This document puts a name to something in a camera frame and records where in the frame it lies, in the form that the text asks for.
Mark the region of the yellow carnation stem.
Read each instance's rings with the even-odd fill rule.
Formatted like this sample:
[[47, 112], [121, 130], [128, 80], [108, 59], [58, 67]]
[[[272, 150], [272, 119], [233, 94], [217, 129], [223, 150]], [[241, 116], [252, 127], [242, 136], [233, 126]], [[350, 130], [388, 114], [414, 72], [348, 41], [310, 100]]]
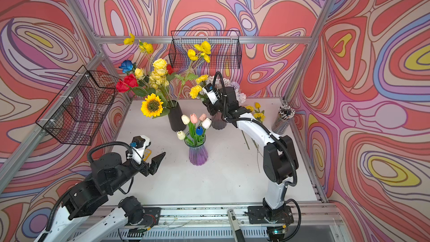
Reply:
[[189, 95], [192, 99], [196, 99], [203, 88], [200, 85], [195, 85], [190, 89]]
[[263, 122], [264, 122], [264, 120], [265, 120], [265, 115], [264, 115], [263, 113], [254, 113], [254, 118], [255, 118], [257, 121], [259, 121], [259, 122], [263, 123]]
[[247, 109], [249, 112], [254, 112], [254, 111], [255, 111], [253, 106], [246, 106], [246, 109]]

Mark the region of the yellow tulip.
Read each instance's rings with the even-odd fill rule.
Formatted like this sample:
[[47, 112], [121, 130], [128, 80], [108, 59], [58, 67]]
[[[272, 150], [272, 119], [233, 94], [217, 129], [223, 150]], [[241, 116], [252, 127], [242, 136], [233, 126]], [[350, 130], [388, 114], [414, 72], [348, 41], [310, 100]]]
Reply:
[[264, 113], [262, 106], [258, 102], [255, 103], [255, 112], [256, 113], [262, 113], [262, 114]]
[[246, 137], [245, 137], [245, 133], [244, 133], [243, 131], [241, 131], [241, 133], [242, 133], [242, 136], [243, 136], [243, 138], [244, 138], [244, 140], [245, 140], [245, 144], [246, 144], [246, 146], [247, 146], [247, 149], [248, 149], [248, 150], [250, 150], [250, 147], [249, 147], [248, 141], [247, 141], [247, 139], [246, 139]]

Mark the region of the sunflower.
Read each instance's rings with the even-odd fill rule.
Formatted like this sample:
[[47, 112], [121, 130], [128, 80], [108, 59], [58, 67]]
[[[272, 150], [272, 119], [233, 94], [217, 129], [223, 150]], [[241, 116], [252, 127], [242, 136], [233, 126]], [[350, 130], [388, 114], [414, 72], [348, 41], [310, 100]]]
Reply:
[[163, 101], [156, 94], [148, 95], [142, 102], [141, 112], [148, 118], [159, 117], [163, 112]]

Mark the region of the purple glass tulip vase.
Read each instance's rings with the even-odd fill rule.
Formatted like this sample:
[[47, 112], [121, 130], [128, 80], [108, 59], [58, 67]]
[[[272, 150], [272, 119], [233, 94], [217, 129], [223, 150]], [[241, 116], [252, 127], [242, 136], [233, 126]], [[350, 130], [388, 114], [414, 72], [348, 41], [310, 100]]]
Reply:
[[195, 166], [202, 166], [208, 160], [208, 152], [204, 146], [206, 138], [201, 142], [195, 142], [192, 138], [186, 137], [185, 144], [189, 147], [189, 161]]

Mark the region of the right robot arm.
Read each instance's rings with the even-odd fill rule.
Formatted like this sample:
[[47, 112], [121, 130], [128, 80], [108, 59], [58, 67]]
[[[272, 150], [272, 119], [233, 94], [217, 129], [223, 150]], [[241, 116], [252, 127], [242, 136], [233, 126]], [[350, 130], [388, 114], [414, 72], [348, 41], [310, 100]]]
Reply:
[[294, 222], [290, 206], [285, 201], [288, 187], [297, 185], [298, 161], [292, 139], [270, 131], [251, 111], [239, 105], [233, 87], [226, 86], [218, 71], [213, 82], [204, 86], [203, 104], [211, 115], [222, 114], [222, 120], [249, 135], [263, 150], [263, 170], [269, 179], [268, 190], [261, 206], [250, 206], [245, 213], [251, 224], [283, 224]]

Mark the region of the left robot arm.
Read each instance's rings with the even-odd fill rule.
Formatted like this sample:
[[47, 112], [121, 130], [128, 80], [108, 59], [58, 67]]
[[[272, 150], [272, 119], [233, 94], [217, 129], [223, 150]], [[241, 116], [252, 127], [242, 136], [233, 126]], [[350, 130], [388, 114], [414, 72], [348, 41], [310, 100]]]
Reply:
[[[136, 174], [155, 175], [165, 152], [144, 159], [151, 145], [146, 136], [133, 137], [132, 143], [113, 141], [94, 147], [87, 153], [91, 173], [84, 181], [62, 194], [55, 203], [45, 229], [37, 242], [100, 242], [114, 231], [131, 225], [132, 233], [145, 233], [159, 223], [160, 209], [146, 212], [135, 196], [122, 189], [133, 183]], [[125, 195], [119, 204], [99, 222], [75, 238], [72, 235], [116, 191]]]

